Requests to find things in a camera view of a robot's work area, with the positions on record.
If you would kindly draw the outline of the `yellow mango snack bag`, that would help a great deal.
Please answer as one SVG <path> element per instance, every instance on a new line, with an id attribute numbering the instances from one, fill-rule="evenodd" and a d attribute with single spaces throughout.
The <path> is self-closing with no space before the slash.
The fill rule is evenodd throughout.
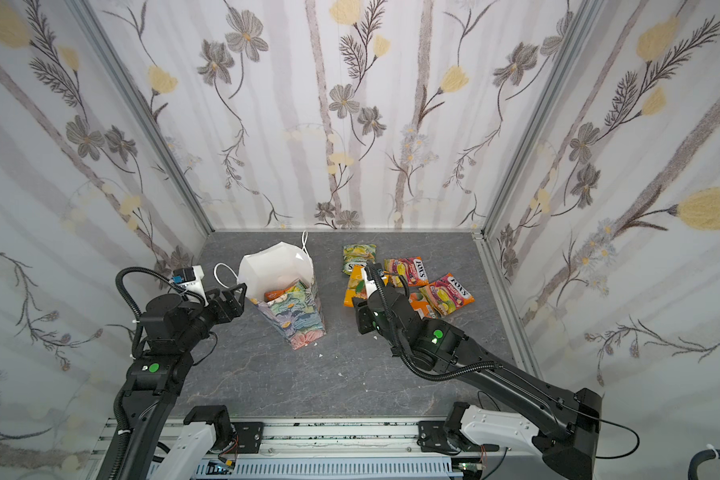
<path id="1" fill-rule="evenodd" d="M 363 301 L 367 298 L 365 267 L 363 265 L 354 265 L 349 275 L 343 305 L 345 307 L 353 307 L 355 300 Z"/>

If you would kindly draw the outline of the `orange snack bag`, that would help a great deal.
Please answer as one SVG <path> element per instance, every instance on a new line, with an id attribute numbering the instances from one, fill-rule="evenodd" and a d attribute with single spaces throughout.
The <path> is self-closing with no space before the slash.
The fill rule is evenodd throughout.
<path id="1" fill-rule="evenodd" d="M 293 290 L 293 286 L 282 290 L 270 291 L 265 294 L 266 302 L 279 302 L 285 295 Z"/>

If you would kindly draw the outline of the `small orange snack packet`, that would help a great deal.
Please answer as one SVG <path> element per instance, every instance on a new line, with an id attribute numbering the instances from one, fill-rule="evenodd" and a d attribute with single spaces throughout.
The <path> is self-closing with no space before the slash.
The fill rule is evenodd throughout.
<path id="1" fill-rule="evenodd" d="M 439 312 L 432 306 L 428 298 L 419 291 L 412 291 L 408 297 L 413 310 L 420 318 L 439 318 Z"/>

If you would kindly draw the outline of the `floral paper gift bag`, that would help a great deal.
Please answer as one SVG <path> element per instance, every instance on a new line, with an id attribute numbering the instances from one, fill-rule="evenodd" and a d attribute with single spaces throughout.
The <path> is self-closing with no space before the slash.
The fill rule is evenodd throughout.
<path id="1" fill-rule="evenodd" d="M 234 269 L 224 262 L 214 265 L 213 276 L 220 286 L 221 269 L 246 286 L 246 298 L 256 307 L 294 350 L 326 334 L 314 264 L 307 249 L 308 233 L 301 243 L 279 242 L 243 257 Z"/>

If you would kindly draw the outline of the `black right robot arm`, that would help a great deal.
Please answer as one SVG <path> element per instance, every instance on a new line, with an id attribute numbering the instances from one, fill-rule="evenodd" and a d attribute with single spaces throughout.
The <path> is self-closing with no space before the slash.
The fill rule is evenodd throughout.
<path id="1" fill-rule="evenodd" d="M 605 425 L 602 397 L 588 388 L 558 387 L 505 363 L 443 319 L 422 318 L 408 299 L 384 287 L 353 308 L 362 334 L 376 332 L 414 375 L 430 382 L 462 381 L 510 407 L 536 427 L 531 445 L 566 479 L 592 479 Z"/>

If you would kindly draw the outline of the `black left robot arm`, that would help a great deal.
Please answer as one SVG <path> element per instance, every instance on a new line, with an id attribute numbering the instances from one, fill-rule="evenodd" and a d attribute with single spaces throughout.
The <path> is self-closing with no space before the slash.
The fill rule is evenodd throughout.
<path id="1" fill-rule="evenodd" d="M 124 285 L 125 277 L 133 273 L 154 277 L 173 291 L 141 309 Z M 189 371 L 198 363 L 192 350 L 212 335 L 215 326 L 242 316 L 247 285 L 200 295 L 156 271 L 133 266 L 118 272 L 115 286 L 134 314 L 136 330 L 132 363 L 113 402 L 116 433 L 97 477 L 145 479 L 163 427 Z"/>

